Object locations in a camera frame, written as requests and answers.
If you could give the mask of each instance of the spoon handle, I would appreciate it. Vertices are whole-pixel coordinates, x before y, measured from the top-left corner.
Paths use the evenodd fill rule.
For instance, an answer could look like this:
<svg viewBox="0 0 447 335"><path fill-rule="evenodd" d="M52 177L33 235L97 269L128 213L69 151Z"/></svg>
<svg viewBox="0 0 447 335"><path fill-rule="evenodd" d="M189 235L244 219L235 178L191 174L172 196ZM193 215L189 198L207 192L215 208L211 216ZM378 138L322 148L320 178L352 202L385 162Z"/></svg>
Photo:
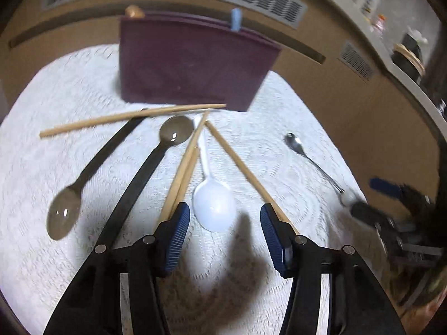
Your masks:
<svg viewBox="0 0 447 335"><path fill-rule="evenodd" d="M85 184L95 175L104 161L115 151L115 149L124 141L124 139L143 122L145 117L132 118L127 122L113 137L98 151L73 184L80 191Z"/></svg>
<svg viewBox="0 0 447 335"><path fill-rule="evenodd" d="M202 117L198 115L194 117L194 128L197 129L198 125L200 124L201 118ZM211 170L208 153L206 151L205 130L202 130L202 132L200 132L200 136L197 140L197 146L200 149L200 162L202 163L203 175L205 176L205 179L207 179L208 177L211 177Z"/></svg>
<svg viewBox="0 0 447 335"><path fill-rule="evenodd" d="M337 188L337 190L341 193L344 192L344 190L341 188L340 185L338 185L334 179L332 179L332 177L330 177L320 166L318 166L318 164L313 161L309 156L305 156L307 158L307 160L309 160L318 170L320 170L320 172L331 182L331 184L333 186L335 186L335 188Z"/></svg>
<svg viewBox="0 0 447 335"><path fill-rule="evenodd" d="M124 194L119 199L115 209L113 209L113 212L107 220L104 229L99 235L95 247L99 244L104 244L106 247L111 248L135 202L148 183L155 169L162 161L166 150L169 147L169 144L162 141L156 148L154 148L154 150L152 150L151 154L135 174L126 191L124 191Z"/></svg>

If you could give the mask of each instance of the maroon container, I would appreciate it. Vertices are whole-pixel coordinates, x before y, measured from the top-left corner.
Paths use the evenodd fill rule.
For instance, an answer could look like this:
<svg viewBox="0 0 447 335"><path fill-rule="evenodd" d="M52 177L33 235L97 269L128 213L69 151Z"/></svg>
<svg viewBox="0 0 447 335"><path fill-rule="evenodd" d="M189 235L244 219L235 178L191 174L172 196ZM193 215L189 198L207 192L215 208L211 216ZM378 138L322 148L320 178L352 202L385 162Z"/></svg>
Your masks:
<svg viewBox="0 0 447 335"><path fill-rule="evenodd" d="M228 22L148 12L120 26L121 95L127 102L226 103L246 111L280 52L278 44Z"/></svg>

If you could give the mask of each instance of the metal screw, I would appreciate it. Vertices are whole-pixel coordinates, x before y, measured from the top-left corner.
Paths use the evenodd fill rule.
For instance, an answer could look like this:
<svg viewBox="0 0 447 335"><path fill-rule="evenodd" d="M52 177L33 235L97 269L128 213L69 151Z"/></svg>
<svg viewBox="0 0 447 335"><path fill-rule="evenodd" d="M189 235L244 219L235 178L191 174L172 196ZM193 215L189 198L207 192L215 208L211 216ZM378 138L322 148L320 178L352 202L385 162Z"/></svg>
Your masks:
<svg viewBox="0 0 447 335"><path fill-rule="evenodd" d="M353 255L355 253L355 248L352 246L344 246L343 251L348 255Z"/></svg>
<svg viewBox="0 0 447 335"><path fill-rule="evenodd" d="M306 244L307 243L307 238L305 236L303 236L303 235L297 235L295 237L295 243Z"/></svg>
<svg viewBox="0 0 447 335"><path fill-rule="evenodd" d="M104 253L106 251L107 247L104 244L99 244L95 247L95 252L97 254Z"/></svg>
<svg viewBox="0 0 447 335"><path fill-rule="evenodd" d="M144 243L144 244L152 244L152 243L154 243L155 242L155 237L153 236L153 235L147 235L146 237L144 237L143 239L142 239L142 242Z"/></svg>

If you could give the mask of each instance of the light blue object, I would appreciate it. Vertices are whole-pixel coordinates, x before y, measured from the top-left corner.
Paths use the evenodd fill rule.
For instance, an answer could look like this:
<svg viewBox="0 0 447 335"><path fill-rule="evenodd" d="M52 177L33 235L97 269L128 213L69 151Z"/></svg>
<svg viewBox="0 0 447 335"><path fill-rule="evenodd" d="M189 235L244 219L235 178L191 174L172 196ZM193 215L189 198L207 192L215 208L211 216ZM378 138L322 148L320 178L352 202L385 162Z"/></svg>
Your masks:
<svg viewBox="0 0 447 335"><path fill-rule="evenodd" d="M231 31L238 32L242 26L242 10L232 9L231 10Z"/></svg>

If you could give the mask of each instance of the lace tablecloth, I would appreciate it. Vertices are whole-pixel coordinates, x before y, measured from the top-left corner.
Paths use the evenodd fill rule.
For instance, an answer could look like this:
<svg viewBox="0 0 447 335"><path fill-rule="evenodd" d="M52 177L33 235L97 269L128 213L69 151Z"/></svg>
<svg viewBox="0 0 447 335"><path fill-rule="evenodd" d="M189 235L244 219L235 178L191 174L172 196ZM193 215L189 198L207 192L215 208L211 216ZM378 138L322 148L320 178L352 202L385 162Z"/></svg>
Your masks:
<svg viewBox="0 0 447 335"><path fill-rule="evenodd" d="M119 98L118 46L96 46L43 68L0 126L0 288L32 334L41 334L71 279L93 250L104 223L140 165L159 142L166 116L146 119L107 159L83 191L81 216L61 241L46 233L56 193L72 183L122 122L40 139L39 131L88 117L147 107ZM348 166L299 91L270 72L247 113L214 112L210 120L260 179L301 234L321 246L357 248L379 271L375 234L354 222L336 191L282 138L294 132L310 157L343 187L363 196ZM263 204L231 159L207 133L211 169L235 195L239 217L224 233L210 233L191 216L178 269L159 280L172 334L278 334L291 279L273 268L262 234ZM130 245L153 232L186 143L168 150L117 240ZM202 180L197 165L186 195ZM126 278L123 276L123 289ZM326 333L328 281L323 277L319 333ZM127 295L122 291L124 308ZM128 313L123 327L131 333Z"/></svg>

